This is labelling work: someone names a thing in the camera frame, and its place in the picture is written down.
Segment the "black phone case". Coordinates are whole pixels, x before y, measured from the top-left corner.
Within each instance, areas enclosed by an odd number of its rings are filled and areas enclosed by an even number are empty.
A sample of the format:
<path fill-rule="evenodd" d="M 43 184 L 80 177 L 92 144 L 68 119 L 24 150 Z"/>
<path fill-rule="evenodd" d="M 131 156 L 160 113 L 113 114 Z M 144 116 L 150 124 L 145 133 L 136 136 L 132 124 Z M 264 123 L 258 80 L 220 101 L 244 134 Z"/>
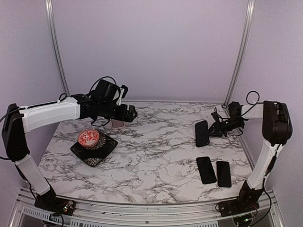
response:
<path fill-rule="evenodd" d="M 210 143 L 208 135 L 208 122 L 206 120 L 195 124 L 196 146 L 198 148 L 207 146 Z"/>

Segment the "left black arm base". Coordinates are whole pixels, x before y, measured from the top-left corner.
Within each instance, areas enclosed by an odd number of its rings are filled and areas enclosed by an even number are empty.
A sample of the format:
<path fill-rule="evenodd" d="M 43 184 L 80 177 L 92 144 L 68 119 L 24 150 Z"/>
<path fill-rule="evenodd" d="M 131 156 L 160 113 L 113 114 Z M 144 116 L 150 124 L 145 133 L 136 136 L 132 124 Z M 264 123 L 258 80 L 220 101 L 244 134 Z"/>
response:
<path fill-rule="evenodd" d="M 72 216 L 75 209 L 75 201 L 57 197 L 51 188 L 43 195 L 37 195 L 34 206 L 43 210 L 57 212 Z"/>

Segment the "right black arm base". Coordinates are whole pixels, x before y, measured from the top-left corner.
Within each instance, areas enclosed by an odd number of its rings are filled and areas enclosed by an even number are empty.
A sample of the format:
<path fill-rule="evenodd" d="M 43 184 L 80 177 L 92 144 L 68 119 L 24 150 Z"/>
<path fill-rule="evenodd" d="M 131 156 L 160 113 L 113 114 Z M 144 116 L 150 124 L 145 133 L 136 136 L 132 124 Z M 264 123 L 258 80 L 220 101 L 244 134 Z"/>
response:
<path fill-rule="evenodd" d="M 237 215 L 259 208 L 258 200 L 263 193 L 263 189 L 255 190 L 243 185 L 236 199 L 217 203 L 217 210 L 221 217 Z"/>

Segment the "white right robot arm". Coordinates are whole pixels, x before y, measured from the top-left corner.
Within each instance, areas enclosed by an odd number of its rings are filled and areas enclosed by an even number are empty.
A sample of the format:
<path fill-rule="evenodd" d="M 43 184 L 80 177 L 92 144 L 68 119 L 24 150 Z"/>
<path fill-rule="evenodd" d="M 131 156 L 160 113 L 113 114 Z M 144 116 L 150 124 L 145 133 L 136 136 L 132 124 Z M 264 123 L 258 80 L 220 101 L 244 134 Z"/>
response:
<path fill-rule="evenodd" d="M 209 137 L 226 137 L 227 133 L 234 129 L 243 129 L 245 122 L 250 119 L 262 120 L 261 153 L 253 172 L 240 190 L 240 197 L 235 200 L 234 204 L 237 211 L 244 212 L 253 204 L 253 198 L 249 194 L 262 193 L 264 190 L 267 177 L 272 171 L 279 153 L 292 136 L 293 127 L 287 105 L 278 101 L 265 100 L 252 105 L 231 102 L 227 109 L 229 118 L 226 119 L 220 117 L 216 111 L 211 113 L 215 122 L 208 129 Z"/>

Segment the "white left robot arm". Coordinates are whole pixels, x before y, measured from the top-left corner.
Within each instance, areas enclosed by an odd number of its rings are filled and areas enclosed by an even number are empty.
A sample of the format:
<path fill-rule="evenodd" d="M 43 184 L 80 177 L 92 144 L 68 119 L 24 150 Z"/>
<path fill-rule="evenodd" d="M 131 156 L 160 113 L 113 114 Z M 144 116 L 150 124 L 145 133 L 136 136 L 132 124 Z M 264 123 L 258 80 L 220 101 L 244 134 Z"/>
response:
<path fill-rule="evenodd" d="M 7 113 L 1 118 L 4 122 L 2 139 L 6 159 L 12 161 L 21 171 L 41 196 L 42 204 L 49 210 L 58 209 L 60 200 L 50 193 L 50 184 L 30 156 L 25 134 L 67 120 L 90 118 L 96 121 L 98 117 L 104 117 L 107 120 L 132 122 L 138 113 L 133 105 L 125 105 L 121 102 L 123 97 L 123 95 L 114 95 L 111 99 L 104 99 L 98 97 L 95 92 L 90 92 L 86 95 L 76 94 L 64 100 L 32 106 L 9 105 Z"/>

